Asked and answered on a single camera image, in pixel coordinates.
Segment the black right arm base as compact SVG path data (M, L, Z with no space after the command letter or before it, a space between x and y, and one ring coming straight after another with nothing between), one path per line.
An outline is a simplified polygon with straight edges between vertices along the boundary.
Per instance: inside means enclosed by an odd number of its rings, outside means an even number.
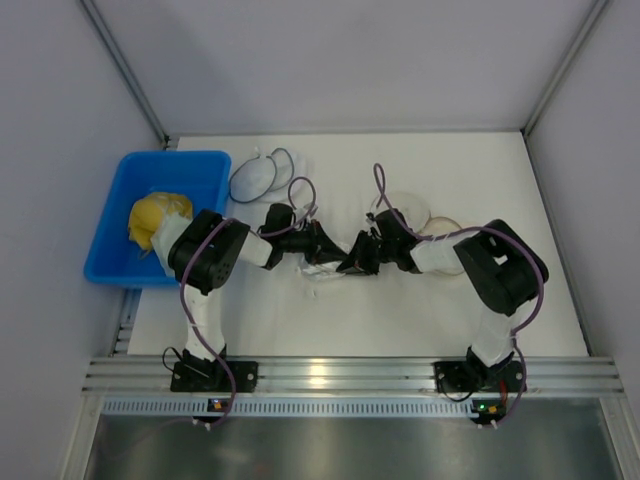
M437 391L451 396L517 393L524 381L523 366L513 357L491 367L475 358L442 360L434 364L434 376Z

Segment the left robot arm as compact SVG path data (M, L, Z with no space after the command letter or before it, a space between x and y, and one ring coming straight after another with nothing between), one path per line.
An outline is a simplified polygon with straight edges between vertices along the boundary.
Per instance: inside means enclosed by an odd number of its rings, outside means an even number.
M347 253L320 223L300 219L283 203L269 207L255 232L238 220L201 211L190 220L178 213L165 217L153 237L153 248L180 284L188 322L185 351L213 362L224 355L222 318L212 311L214 291L224 286L238 261L271 270L286 253L300 254L309 265L334 270Z

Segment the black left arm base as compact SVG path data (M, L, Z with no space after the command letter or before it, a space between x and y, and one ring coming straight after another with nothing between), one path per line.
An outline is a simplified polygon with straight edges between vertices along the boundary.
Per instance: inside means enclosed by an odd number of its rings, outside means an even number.
M198 357L184 357L173 368L170 390L178 393L231 393L231 379L236 391L255 391L259 364L254 361L231 361L227 370L219 363Z

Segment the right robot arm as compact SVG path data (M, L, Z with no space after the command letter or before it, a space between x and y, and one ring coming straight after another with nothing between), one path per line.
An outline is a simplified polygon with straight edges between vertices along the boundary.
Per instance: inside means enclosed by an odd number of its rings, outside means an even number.
M500 219L439 236L417 234L395 208L371 220L374 226L358 234L336 271L376 275L381 264L394 263L411 274L464 273L484 304L464 375L476 389L493 382L512 360L517 335L541 310L549 278L545 263Z

